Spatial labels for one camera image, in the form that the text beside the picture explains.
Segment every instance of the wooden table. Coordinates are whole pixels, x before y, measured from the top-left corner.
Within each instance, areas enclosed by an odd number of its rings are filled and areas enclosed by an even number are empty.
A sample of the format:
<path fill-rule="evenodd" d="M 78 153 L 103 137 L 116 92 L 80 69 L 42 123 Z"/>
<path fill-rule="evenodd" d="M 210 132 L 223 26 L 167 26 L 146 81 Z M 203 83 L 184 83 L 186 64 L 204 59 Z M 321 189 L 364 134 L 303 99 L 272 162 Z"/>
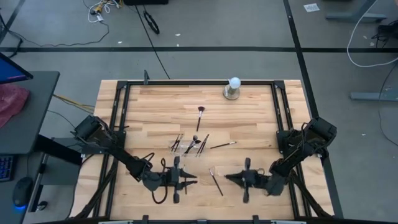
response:
<path fill-rule="evenodd" d="M 98 93 L 95 115 L 109 122 L 117 80 L 103 80 Z M 286 80 L 294 127 L 299 129 L 303 122 L 310 121 L 308 108 L 300 80 Z M 143 157 L 155 153 L 151 160 L 152 171 L 161 171 L 160 160 L 165 158 L 172 166 L 173 156 L 167 149 L 178 133 L 184 139 L 196 134 L 203 140 L 210 134 L 206 147 L 237 141 L 226 147 L 206 149 L 201 158 L 181 158 L 180 166 L 186 165 L 187 172 L 196 175 L 197 184 L 188 186 L 188 194 L 180 192 L 180 203 L 173 203 L 170 188 L 167 200 L 157 205 L 151 193 L 136 182 L 119 163 L 111 219 L 141 220 L 149 215 L 151 220 L 250 220 L 253 215 L 260 219 L 292 219 L 292 207 L 287 186 L 279 197 L 267 197 L 260 189 L 250 189 L 250 202 L 243 203 L 243 190 L 223 176 L 240 172 L 244 159 L 251 158 L 251 168 L 268 170 L 271 163 L 280 158 L 275 132 L 277 124 L 272 101 L 271 88 L 262 85 L 241 87 L 241 96 L 229 101 L 222 95 L 224 86 L 211 85 L 167 85 L 133 86 L 130 91 L 126 116 L 125 148 L 131 154 Z M 198 106 L 204 106 L 199 132 L 196 132 Z M 287 124 L 281 107 L 285 129 Z M 91 198 L 98 185 L 102 163 L 101 155 L 93 156 L 80 171 L 75 192 L 75 203 L 71 216 L 76 215 Z M 319 158 L 307 158 L 303 173 L 309 191 L 328 213 L 333 213 L 325 175 Z M 209 174 L 214 173 L 224 197 Z M 304 215 L 301 194 L 297 191 L 300 214 Z M 155 191 L 157 200 L 164 196 L 164 188 Z M 101 212 L 104 213 L 102 200 Z"/>

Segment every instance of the desk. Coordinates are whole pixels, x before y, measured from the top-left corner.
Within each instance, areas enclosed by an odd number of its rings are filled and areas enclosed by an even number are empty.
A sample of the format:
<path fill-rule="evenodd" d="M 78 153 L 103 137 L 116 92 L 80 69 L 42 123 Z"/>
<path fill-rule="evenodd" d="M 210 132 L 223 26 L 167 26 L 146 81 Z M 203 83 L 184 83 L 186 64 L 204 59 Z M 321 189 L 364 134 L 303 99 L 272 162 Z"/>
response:
<path fill-rule="evenodd" d="M 44 116 L 49 107 L 55 85 L 58 82 L 58 72 L 31 72 L 34 79 L 17 82 L 30 91 L 23 110 L 13 116 L 0 128 L 0 153 L 27 154 L 33 150 L 36 137 L 40 131 Z M 38 159 L 32 156 L 29 160 L 29 175 L 34 179 L 39 168 Z M 12 192 L 17 181 L 27 175 L 27 155 L 19 155 L 15 167 L 14 180 L 0 183 L 0 217 L 8 223 L 20 223 L 24 217 L 23 211 L 16 211 L 12 203 Z"/>
<path fill-rule="evenodd" d="M 103 80 L 98 93 L 95 115 L 108 122 L 111 119 L 117 80 Z M 207 149 L 201 158 L 181 158 L 187 172 L 198 176 L 198 183 L 188 186 L 188 195 L 180 192 L 180 203 L 172 202 L 172 193 L 167 200 L 156 205 L 150 192 L 137 183 L 119 163 L 116 176 L 112 220 L 141 220 L 148 215 L 150 220 L 250 220 L 253 215 L 260 219 L 292 219 L 289 191 L 286 187 L 279 197 L 266 197 L 259 189 L 250 189 L 250 202 L 242 201 L 243 190 L 226 180 L 225 174 L 240 172 L 244 159 L 251 158 L 251 168 L 265 168 L 280 158 L 275 132 L 278 130 L 275 118 L 271 88 L 263 85 L 243 85 L 241 96 L 229 101 L 222 95 L 222 85 L 136 85 L 132 86 L 126 113 L 125 148 L 134 156 L 143 157 L 150 152 L 155 156 L 151 162 L 152 171 L 160 171 L 161 158 L 168 166 L 173 156 L 167 149 L 169 141 L 174 141 L 178 133 L 184 139 L 196 134 L 203 139 L 210 134 L 207 147 L 226 142 L 237 144 Z M 290 105 L 294 127 L 300 129 L 303 122 L 310 120 L 308 108 L 300 80 L 286 80 L 285 90 Z M 119 112 L 122 110 L 123 95 L 119 99 Z M 206 111 L 201 118 L 199 132 L 196 132 L 198 106 Z M 285 111 L 281 108 L 284 127 L 287 129 Z M 120 113 L 116 117 L 119 124 Z M 75 203 L 71 216 L 76 215 L 93 195 L 98 185 L 101 169 L 101 155 L 93 156 L 81 168 L 75 190 Z M 307 188 L 318 203 L 333 213 L 325 175 L 319 158 L 310 157 L 303 163 L 303 174 Z M 220 195 L 208 169 L 215 167 L 215 176 L 224 193 Z M 164 195 L 160 187 L 155 196 L 160 200 Z M 303 206 L 300 192 L 296 190 L 300 214 Z M 103 215 L 102 200 L 100 215 Z"/>

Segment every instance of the white cable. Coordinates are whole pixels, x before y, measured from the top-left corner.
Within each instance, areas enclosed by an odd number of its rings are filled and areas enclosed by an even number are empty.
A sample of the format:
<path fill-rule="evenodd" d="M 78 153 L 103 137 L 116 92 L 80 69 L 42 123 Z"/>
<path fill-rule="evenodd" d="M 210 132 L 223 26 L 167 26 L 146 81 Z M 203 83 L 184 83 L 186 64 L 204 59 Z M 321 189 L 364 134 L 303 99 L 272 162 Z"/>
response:
<path fill-rule="evenodd" d="M 92 9 L 94 6 L 97 6 L 97 5 L 102 4 L 102 3 L 104 3 L 104 0 L 101 0 L 99 3 L 97 3 L 97 4 L 93 5 L 93 6 L 91 6 L 91 7 L 88 9 L 88 17 L 87 17 L 88 22 L 94 23 L 94 22 L 99 22 L 99 21 L 100 21 L 100 20 L 98 20 L 98 19 L 95 20 L 95 21 L 91 21 L 91 20 L 90 20 L 90 15 L 91 15 L 90 12 L 91 12 L 91 9 Z M 104 4 L 105 12 L 109 14 L 109 13 L 111 12 L 111 8 L 109 8 L 108 5 L 114 6 L 114 4 L 113 4 L 113 3 L 110 3 L 110 2 L 107 2 L 107 3 Z"/>
<path fill-rule="evenodd" d="M 378 1 L 378 0 L 376 0 L 376 1 L 372 4 L 372 6 L 369 7 L 369 9 L 362 15 L 362 17 L 361 17 L 361 18 L 359 19 L 359 21 L 356 23 L 356 25 L 355 25 L 355 27 L 354 27 L 354 30 L 353 30 L 353 33 L 351 34 L 351 37 L 349 38 L 349 42 L 348 42 L 348 45 L 347 45 L 347 55 L 348 55 L 349 60 L 350 60 L 354 65 L 356 65 L 356 66 L 358 66 L 358 67 L 361 67 L 361 68 L 371 68 L 371 67 L 376 67 L 376 66 L 381 66 L 381 65 L 388 65 L 388 64 L 391 64 L 391 63 L 393 63 L 393 62 L 395 62 L 395 61 L 398 60 L 398 58 L 395 58 L 394 60 L 392 60 L 392 61 L 390 61 L 390 62 L 386 62 L 386 63 L 379 63 L 379 64 L 375 64 L 375 65 L 358 65 L 357 63 L 355 63 L 355 62 L 353 61 L 353 59 L 352 59 L 351 56 L 349 55 L 349 51 L 348 51 L 349 45 L 351 44 L 351 41 L 353 40 L 353 36 L 354 36 L 355 30 L 356 30 L 358 24 L 361 22 L 361 20 L 363 19 L 363 17 L 369 12 L 369 10 L 375 5 L 375 3 L 376 3 L 377 1 Z"/>

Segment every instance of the metal stand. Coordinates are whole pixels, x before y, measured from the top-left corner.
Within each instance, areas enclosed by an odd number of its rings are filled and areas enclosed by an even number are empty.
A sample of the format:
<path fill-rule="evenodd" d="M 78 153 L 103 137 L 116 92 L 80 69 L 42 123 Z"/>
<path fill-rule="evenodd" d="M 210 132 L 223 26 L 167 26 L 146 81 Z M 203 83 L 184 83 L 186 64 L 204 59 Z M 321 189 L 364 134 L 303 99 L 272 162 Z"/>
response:
<path fill-rule="evenodd" d="M 345 22 L 358 22 L 362 15 L 373 5 L 376 0 L 367 0 L 356 12 L 334 12 L 328 13 L 326 19 L 337 19 Z M 381 22 L 387 19 L 384 14 L 366 13 L 362 22 Z"/>
<path fill-rule="evenodd" d="M 398 90 L 385 91 L 381 95 L 379 93 L 352 92 L 349 97 L 352 100 L 371 100 L 371 101 L 390 101 L 398 102 Z"/>

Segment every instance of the computer monitor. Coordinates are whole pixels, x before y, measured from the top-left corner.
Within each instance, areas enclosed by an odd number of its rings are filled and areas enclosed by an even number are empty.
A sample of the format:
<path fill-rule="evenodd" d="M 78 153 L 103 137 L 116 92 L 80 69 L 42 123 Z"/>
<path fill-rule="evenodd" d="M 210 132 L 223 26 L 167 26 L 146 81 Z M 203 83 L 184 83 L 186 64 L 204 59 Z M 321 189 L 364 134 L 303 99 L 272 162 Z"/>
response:
<path fill-rule="evenodd" d="M 32 79 L 33 75 L 0 53 L 0 84 Z"/>

